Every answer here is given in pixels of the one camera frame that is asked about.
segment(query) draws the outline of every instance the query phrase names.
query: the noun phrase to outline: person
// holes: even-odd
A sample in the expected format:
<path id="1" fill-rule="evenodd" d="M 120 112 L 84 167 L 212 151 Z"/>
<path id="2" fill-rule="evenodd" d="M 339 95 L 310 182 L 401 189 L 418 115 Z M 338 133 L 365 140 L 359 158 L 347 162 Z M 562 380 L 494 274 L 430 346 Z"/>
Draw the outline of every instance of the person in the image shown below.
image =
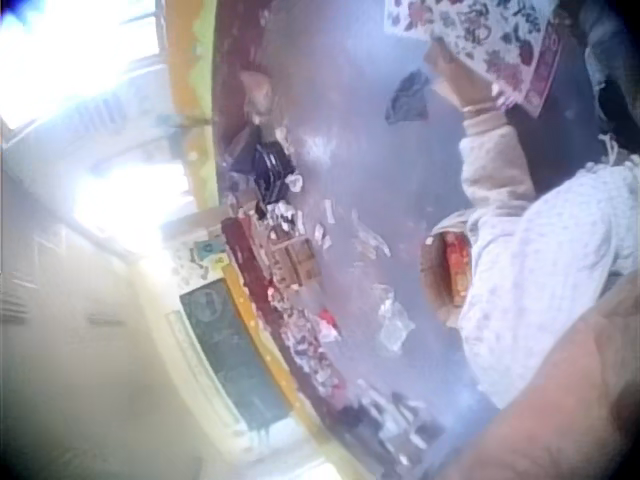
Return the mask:
<path id="1" fill-rule="evenodd" d="M 530 0 L 546 15 L 563 18 L 585 63 L 603 133 L 626 149 L 640 149 L 640 59 L 634 39 L 611 0 Z"/>
<path id="2" fill-rule="evenodd" d="M 636 271 L 617 282 L 573 323 L 522 394 L 423 479 L 637 478 L 639 280 Z"/>
<path id="3" fill-rule="evenodd" d="M 536 198 L 491 86 L 442 40 L 425 60 L 455 96 L 467 134 L 460 150 L 474 206 L 465 217 L 472 278 L 456 327 L 479 388 L 504 408 L 608 280 L 637 269 L 638 166 L 592 166 Z"/>

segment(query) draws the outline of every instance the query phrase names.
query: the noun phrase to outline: bright window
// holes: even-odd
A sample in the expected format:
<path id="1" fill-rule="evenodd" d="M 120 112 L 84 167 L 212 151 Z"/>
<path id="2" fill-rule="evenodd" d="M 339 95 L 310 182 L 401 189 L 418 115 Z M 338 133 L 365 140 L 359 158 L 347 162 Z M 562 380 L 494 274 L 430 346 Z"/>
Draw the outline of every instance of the bright window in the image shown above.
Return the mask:
<path id="1" fill-rule="evenodd" d="M 86 178 L 76 198 L 75 217 L 125 249 L 148 254 L 161 247 L 160 226 L 165 221 L 195 209 L 180 163 L 131 164 Z"/>
<path id="2" fill-rule="evenodd" d="M 45 0 L 0 22 L 0 116 L 12 130 L 115 86 L 160 53 L 155 0 Z"/>

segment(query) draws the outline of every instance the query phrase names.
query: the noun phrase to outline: hand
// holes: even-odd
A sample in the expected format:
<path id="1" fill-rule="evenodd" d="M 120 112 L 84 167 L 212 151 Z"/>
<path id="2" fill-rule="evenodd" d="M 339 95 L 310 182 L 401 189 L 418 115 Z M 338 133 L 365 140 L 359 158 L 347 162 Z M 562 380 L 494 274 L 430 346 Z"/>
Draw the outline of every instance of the hand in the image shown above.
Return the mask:
<path id="1" fill-rule="evenodd" d="M 458 59 L 442 38 L 433 39 L 424 61 L 442 76 L 460 109 L 494 101 L 491 82 Z"/>

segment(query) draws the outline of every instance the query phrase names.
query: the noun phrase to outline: white wall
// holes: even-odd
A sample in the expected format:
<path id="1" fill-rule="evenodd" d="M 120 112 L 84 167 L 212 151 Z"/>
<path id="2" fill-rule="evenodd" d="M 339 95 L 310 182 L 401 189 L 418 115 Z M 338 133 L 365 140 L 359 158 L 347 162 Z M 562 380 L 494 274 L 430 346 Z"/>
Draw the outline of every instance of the white wall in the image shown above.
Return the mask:
<path id="1" fill-rule="evenodd" d="M 119 260 L 4 179 L 2 455 L 27 478 L 193 478 L 229 467 L 178 395 Z"/>

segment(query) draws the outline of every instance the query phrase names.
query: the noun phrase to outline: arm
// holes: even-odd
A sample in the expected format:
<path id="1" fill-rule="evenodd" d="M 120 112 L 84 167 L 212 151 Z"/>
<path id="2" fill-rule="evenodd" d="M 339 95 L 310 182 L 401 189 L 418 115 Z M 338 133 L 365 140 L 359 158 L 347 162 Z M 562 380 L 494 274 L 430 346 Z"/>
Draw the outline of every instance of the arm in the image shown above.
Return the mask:
<path id="1" fill-rule="evenodd" d="M 558 342 L 442 480 L 608 478 L 640 421 L 638 273 Z"/>
<path id="2" fill-rule="evenodd" d="M 462 187 L 476 207 L 468 224 L 475 281 L 484 276 L 481 263 L 495 265 L 496 256 L 505 255 L 535 192 L 518 136 L 504 114 L 492 111 L 467 119 L 465 130 Z"/>

